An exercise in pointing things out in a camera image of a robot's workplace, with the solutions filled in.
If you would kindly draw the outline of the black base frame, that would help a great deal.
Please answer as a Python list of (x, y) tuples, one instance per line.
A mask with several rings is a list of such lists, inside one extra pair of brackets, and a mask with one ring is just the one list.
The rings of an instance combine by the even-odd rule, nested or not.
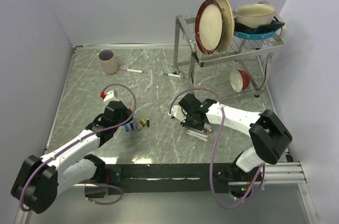
[(85, 181), (114, 185), (124, 193), (209, 191), (210, 181), (215, 193), (229, 193), (231, 183), (235, 183), (236, 191), (240, 192), (240, 186), (249, 185), (260, 171), (256, 167), (245, 173), (235, 162), (214, 163), (210, 171), (209, 163), (105, 164), (92, 154), (85, 159), (92, 160), (97, 168)]

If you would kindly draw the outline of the grey marker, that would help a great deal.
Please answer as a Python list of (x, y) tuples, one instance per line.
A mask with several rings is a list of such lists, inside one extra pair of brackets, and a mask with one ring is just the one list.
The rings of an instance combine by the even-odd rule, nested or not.
[(198, 132), (195, 132), (195, 131), (192, 131), (192, 130), (187, 130), (187, 133), (190, 133), (190, 134), (193, 134), (193, 135), (196, 135), (196, 136), (202, 137), (202, 138), (208, 138), (208, 136), (207, 136), (207, 135), (205, 135), (205, 134), (202, 134), (202, 133), (198, 133)]

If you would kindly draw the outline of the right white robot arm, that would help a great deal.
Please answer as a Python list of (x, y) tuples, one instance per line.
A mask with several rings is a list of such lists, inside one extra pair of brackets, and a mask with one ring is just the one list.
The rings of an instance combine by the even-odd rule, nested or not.
[(216, 124), (249, 136), (253, 146), (238, 155), (231, 169), (238, 181), (245, 180), (262, 164), (276, 164), (292, 142), (291, 133), (271, 110), (244, 111), (209, 98), (201, 102), (188, 93), (171, 107), (170, 115), (184, 127), (202, 130), (208, 124)]

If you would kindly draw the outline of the pink cap marker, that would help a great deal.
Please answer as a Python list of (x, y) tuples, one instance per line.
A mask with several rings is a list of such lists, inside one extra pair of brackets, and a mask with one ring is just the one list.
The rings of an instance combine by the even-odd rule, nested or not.
[(143, 70), (135, 70), (135, 69), (127, 69), (127, 68), (123, 68), (122, 71), (126, 71), (126, 72), (129, 72), (129, 73), (139, 73), (139, 74), (144, 73)]

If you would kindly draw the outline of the yellow cap marker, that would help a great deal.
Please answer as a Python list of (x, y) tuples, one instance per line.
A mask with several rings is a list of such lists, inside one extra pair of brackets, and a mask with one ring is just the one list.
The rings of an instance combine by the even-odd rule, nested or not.
[(204, 137), (195, 135), (195, 134), (190, 133), (190, 132), (188, 132), (188, 131), (187, 131), (186, 133), (187, 133), (189, 136), (191, 136), (191, 137), (195, 137), (195, 138), (197, 138), (197, 139), (199, 139), (199, 140), (201, 140), (201, 141), (208, 142), (208, 139), (207, 139), (207, 138), (204, 138)]

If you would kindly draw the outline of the beige ceramic bowl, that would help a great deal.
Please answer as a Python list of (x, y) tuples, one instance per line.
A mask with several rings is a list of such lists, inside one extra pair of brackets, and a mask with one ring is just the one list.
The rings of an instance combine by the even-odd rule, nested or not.
[(235, 9), (236, 19), (252, 28), (269, 24), (275, 12), (275, 7), (269, 4), (247, 4)]

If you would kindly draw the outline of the beige cylindrical cup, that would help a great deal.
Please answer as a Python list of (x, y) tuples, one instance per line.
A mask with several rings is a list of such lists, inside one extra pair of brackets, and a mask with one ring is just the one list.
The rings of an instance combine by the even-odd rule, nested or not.
[(98, 58), (102, 65), (102, 69), (106, 74), (111, 75), (115, 74), (118, 71), (118, 62), (112, 50), (101, 50), (98, 54)]

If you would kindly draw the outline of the green cap marker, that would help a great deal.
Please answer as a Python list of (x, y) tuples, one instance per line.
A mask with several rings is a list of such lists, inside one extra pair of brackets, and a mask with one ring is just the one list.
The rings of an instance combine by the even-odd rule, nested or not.
[(174, 78), (181, 78), (180, 75), (177, 74), (171, 74), (171, 73), (163, 73), (164, 76), (174, 77)]

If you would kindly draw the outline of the dark blue cloth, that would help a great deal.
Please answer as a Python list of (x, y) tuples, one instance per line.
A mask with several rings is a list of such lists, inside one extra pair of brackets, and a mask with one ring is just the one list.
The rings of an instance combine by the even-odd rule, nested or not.
[(240, 23), (237, 19), (235, 19), (235, 29), (236, 32), (242, 32), (245, 34), (265, 34), (270, 32), (275, 32), (278, 29), (281, 29), (285, 26), (284, 22), (280, 22), (277, 20), (272, 20), (269, 24), (262, 24), (258, 27), (252, 28), (247, 25)]

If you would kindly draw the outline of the red white bowl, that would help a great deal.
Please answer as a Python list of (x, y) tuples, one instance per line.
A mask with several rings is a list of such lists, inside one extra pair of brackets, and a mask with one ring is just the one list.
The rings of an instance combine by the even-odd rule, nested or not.
[(230, 73), (230, 83), (233, 90), (237, 93), (246, 89), (250, 84), (250, 77), (247, 72), (235, 69)]

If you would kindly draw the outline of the red rimmed white plate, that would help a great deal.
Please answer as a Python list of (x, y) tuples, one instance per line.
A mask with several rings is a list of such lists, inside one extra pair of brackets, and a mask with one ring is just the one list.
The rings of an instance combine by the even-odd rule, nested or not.
[(216, 0), (205, 0), (195, 18), (194, 34), (199, 50), (209, 55), (219, 46), (222, 36), (222, 11)]

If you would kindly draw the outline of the beige plate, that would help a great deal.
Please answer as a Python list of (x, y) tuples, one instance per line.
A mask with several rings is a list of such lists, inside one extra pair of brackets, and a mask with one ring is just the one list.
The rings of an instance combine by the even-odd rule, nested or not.
[(233, 41), (235, 20), (233, 10), (228, 0), (216, 0), (222, 11), (222, 34), (217, 46), (218, 52), (227, 51)]

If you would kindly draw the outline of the blue baking dish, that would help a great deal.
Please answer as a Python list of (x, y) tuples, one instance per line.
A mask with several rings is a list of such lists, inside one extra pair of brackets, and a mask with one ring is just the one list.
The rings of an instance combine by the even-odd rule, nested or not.
[(277, 21), (275, 17), (270, 24), (260, 25), (257, 28), (250, 28), (235, 19), (234, 36), (247, 40), (265, 40), (273, 37), (284, 26), (285, 23)]

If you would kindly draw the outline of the steel dish rack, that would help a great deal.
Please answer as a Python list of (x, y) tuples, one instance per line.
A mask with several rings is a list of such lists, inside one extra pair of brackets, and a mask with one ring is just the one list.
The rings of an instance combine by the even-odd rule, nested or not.
[[(195, 22), (195, 18), (185, 18), (178, 15), (175, 18), (175, 34), (174, 34), (174, 54), (173, 54), (173, 74), (180, 76), (182, 79), (188, 80), (188, 86), (194, 86), (194, 70), (195, 66), (209, 67), (232, 62), (235, 66), (239, 65), (249, 76), (250, 89), (243, 90), (240, 93), (234, 93), (227, 96), (227, 100), (237, 100), (247, 97), (258, 98), (264, 91), (271, 95), (268, 82), (271, 71), (271, 61), (273, 55), (280, 51), (284, 45), (283, 37), (286, 34), (287, 26), (284, 25), (277, 32), (272, 33), (269, 37), (260, 37), (253, 39), (252, 37), (240, 38), (236, 36), (232, 40), (229, 48), (223, 52), (216, 51), (210, 55), (198, 55), (198, 46), (193, 40), (193, 32), (189, 25)], [(189, 60), (179, 62), (179, 38), (180, 35), (186, 40), (190, 48)], [(256, 58), (257, 63), (262, 71), (263, 82), (257, 85), (250, 71), (248, 70), (245, 60)]]

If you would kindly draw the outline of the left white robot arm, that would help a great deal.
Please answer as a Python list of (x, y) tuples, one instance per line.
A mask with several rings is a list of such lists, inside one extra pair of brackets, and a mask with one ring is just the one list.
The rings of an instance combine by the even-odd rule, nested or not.
[(134, 112), (121, 101), (111, 101), (73, 140), (41, 157), (27, 157), (11, 189), (20, 209), (43, 213), (59, 194), (85, 180), (107, 185), (110, 172), (91, 152), (113, 138), (120, 126), (132, 120)]

